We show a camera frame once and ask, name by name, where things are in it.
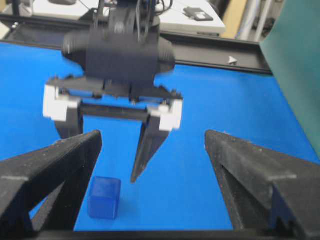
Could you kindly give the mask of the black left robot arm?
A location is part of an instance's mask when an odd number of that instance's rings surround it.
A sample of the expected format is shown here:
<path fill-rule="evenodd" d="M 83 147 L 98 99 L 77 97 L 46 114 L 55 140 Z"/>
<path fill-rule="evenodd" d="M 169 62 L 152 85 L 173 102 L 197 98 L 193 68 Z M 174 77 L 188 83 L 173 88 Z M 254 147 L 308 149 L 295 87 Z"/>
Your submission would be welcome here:
<path fill-rule="evenodd" d="M 89 30 L 64 36 L 61 53 L 81 66 L 82 76 L 53 77 L 44 87 L 43 115 L 63 139 L 83 132 L 83 117 L 141 121 L 130 181 L 135 183 L 169 133 L 180 128 L 183 97 L 155 86 L 157 74 L 175 68 L 170 41 L 160 36 L 154 0 L 98 5 Z"/>

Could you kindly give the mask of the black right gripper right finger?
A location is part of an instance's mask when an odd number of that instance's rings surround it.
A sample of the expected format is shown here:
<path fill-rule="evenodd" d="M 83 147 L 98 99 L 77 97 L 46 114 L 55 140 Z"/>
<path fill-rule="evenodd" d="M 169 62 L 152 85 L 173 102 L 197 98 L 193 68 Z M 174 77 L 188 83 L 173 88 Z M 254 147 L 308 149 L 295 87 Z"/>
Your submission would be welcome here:
<path fill-rule="evenodd" d="M 236 230 L 320 235 L 320 166 L 207 130 L 205 150 Z"/>

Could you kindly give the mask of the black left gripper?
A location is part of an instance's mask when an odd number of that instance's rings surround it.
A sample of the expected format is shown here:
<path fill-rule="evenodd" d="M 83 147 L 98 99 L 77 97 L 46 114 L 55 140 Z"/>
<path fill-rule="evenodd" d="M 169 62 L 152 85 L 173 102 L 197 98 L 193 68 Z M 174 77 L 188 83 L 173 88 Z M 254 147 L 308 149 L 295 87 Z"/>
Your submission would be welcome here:
<path fill-rule="evenodd" d="M 175 68 L 172 43 L 158 32 L 151 32 L 145 42 L 139 42 L 136 34 L 92 29 L 67 33 L 61 53 L 83 69 L 82 76 L 54 77 L 44 87 L 43 115 L 54 121 L 61 139 L 84 132 L 84 119 L 79 110 L 82 99 L 71 95 L 71 90 L 90 92 L 93 97 L 111 95 L 136 102 L 143 98 L 162 100 L 159 106 L 147 108 L 151 116 L 141 125 L 130 176 L 134 184 L 169 132 L 181 126 L 182 96 L 154 85 L 156 75 Z"/>

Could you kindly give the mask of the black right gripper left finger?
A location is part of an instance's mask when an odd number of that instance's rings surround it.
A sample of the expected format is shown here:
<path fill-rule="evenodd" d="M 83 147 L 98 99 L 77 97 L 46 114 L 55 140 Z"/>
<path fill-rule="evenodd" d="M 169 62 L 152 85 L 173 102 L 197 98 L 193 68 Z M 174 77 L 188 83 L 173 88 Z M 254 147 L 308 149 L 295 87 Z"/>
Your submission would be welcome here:
<path fill-rule="evenodd" d="M 1 233 L 72 231 L 101 148 L 93 130 L 2 160 Z"/>

